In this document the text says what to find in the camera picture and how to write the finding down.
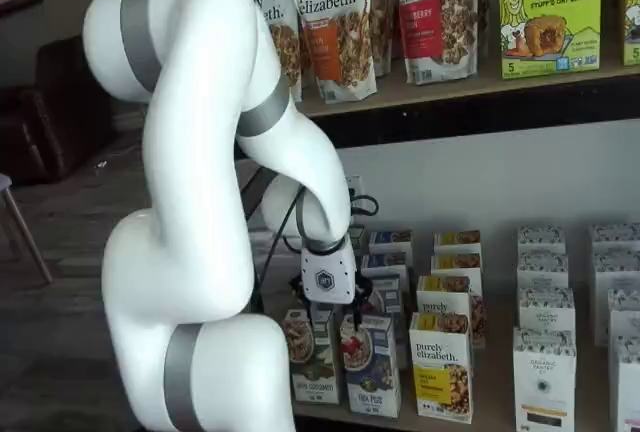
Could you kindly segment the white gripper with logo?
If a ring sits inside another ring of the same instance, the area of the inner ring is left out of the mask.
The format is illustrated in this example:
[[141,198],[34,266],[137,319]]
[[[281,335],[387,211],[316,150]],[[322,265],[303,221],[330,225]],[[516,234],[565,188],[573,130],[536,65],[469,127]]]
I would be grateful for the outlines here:
[[301,251],[301,276],[289,281],[296,301],[306,310],[312,326],[319,321],[318,303],[351,303],[354,330],[362,322],[362,307],[373,291],[370,279],[356,274],[356,260],[348,236],[333,244],[305,243]]

